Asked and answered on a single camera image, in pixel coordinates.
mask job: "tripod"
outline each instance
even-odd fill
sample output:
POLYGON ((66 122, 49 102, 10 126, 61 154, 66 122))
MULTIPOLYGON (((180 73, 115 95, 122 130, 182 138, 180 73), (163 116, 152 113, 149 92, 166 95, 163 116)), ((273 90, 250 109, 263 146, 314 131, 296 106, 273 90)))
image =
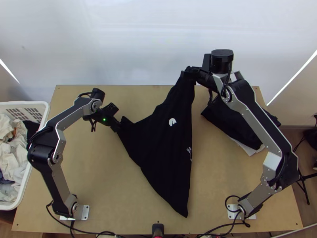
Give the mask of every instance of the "tripod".
POLYGON ((303 190, 303 192, 305 193, 305 197, 306 197, 307 204, 310 205, 309 198, 308 198, 308 194, 307 194, 307 189, 306 189, 306 186, 305 186, 305 180, 306 180, 306 179, 313 178, 313 177, 317 177, 317 173, 313 173, 313 174, 311 174, 311 175, 303 176, 299 169, 298 169, 298 172, 299 172, 299 174, 300 174, 300 179, 297 180, 296 183, 299 185, 299 187, 300 187, 300 188, 303 190))

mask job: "white wall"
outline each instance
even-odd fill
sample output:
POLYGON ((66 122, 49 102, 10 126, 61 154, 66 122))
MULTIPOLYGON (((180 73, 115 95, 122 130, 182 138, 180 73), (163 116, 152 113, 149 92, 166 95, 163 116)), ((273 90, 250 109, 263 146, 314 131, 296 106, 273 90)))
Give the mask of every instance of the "white wall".
POLYGON ((269 104, 283 126, 314 126, 317 113, 317 56, 269 104))
POLYGON ((0 65, 0 102, 31 100, 17 81, 0 65))
POLYGON ((56 84, 174 84, 204 53, 268 102, 317 48, 317 1, 2 0, 0 58, 34 100, 56 84))

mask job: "black cloth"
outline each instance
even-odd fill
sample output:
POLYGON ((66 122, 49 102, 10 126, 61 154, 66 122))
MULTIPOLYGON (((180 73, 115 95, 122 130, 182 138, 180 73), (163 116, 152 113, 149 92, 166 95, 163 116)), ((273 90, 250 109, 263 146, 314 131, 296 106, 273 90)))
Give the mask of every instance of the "black cloth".
POLYGON ((184 217, 188 216, 194 85, 180 77, 152 115, 137 123, 122 117, 117 132, 151 186, 184 217))
POLYGON ((35 132, 38 131, 40 124, 32 121, 23 121, 25 127, 27 128, 27 140, 29 140, 35 132))
MULTIPOLYGON (((281 124, 277 117, 271 115, 264 110, 270 119, 277 127, 281 124)), ((208 106, 201 113, 208 121, 226 133, 229 137, 258 150, 262 142, 242 117, 242 115, 230 109, 221 99, 217 96, 213 101, 209 101, 208 106)))

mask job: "wooden tabletop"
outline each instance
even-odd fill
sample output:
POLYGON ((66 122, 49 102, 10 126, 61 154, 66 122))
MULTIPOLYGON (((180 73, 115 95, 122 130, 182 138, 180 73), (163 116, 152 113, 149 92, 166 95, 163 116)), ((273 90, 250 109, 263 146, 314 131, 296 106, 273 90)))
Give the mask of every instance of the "wooden tabletop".
MULTIPOLYGON (((56 86, 49 118, 72 106, 82 92, 98 87, 106 93, 104 105, 113 102, 122 115, 137 122, 150 115, 166 98, 171 86, 56 86)), ((254 87, 257 102, 265 107, 261 92, 254 87)), ((264 150, 252 157, 200 113, 209 94, 195 86, 193 117, 193 162, 187 218, 175 212, 150 186, 140 168, 129 158, 118 135, 97 124, 91 133, 87 121, 79 120, 65 132, 67 145, 62 168, 69 189, 81 204, 90 205, 87 221, 76 221, 81 230, 117 234, 150 234, 153 223, 163 223, 166 234, 204 233, 231 223, 224 201, 229 195, 243 196, 260 182, 264 150)), ((69 233, 54 221, 45 205, 51 196, 40 173, 33 169, 19 205, 13 230, 69 233)), ((268 199, 249 220, 250 228, 238 225, 232 232, 264 232, 302 228, 292 187, 268 199)), ((222 228, 218 232, 227 232, 222 228)))

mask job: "laundry basket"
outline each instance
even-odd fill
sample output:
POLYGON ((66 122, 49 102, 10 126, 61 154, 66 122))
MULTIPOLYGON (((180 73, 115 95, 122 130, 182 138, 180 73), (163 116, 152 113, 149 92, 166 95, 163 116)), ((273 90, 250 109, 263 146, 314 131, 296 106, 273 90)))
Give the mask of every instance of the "laundry basket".
MULTIPOLYGON (((29 120, 39 123, 39 129, 45 125, 49 111, 50 106, 47 102, 0 102, 0 113, 8 115, 12 120, 20 119, 22 121, 29 120)), ((20 204, 27 186, 31 169, 32 166, 30 163, 28 163, 24 172, 17 199, 9 205, 1 205, 0 203, 0 210, 12 210, 20 204)))

